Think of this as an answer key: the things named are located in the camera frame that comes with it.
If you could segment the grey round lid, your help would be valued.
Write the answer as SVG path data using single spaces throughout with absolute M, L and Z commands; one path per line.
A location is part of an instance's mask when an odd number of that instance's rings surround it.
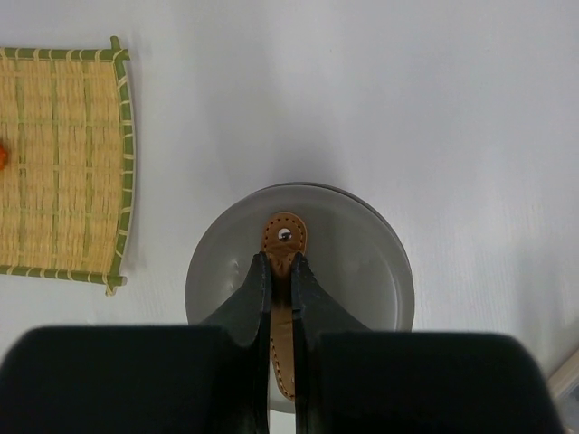
M 368 203 L 323 184 L 278 184 L 241 199 L 222 213 L 199 241 L 185 284 L 187 319 L 210 329 L 202 342 L 209 358 L 205 373 L 214 389 L 221 334 L 203 321 L 243 283 L 268 219 L 291 212 L 304 221 L 303 254 L 318 283 L 369 331 L 349 351 L 356 371 L 356 397 L 338 413 L 378 418 L 394 409 L 400 385 L 389 341 L 413 325 L 411 266 L 393 228 Z M 295 411 L 284 398 L 270 358 L 269 409 Z

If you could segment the clear cutlery case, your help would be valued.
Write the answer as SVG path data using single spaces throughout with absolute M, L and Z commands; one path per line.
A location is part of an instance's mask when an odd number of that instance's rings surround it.
M 579 430 L 578 372 L 578 353 L 575 353 L 548 380 L 566 433 Z

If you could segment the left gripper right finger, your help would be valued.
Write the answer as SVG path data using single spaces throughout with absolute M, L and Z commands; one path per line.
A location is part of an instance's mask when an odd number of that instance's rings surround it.
M 356 397 L 356 371 L 350 372 L 354 339 L 369 328 L 349 314 L 320 286 L 299 253 L 290 270 L 295 411 L 298 433 L 333 433 L 344 406 Z

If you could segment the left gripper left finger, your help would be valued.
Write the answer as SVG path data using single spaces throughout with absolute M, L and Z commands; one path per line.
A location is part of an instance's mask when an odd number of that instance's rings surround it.
M 242 285 L 204 321 L 221 334 L 211 398 L 212 430 L 268 433 L 271 269 L 253 256 Z

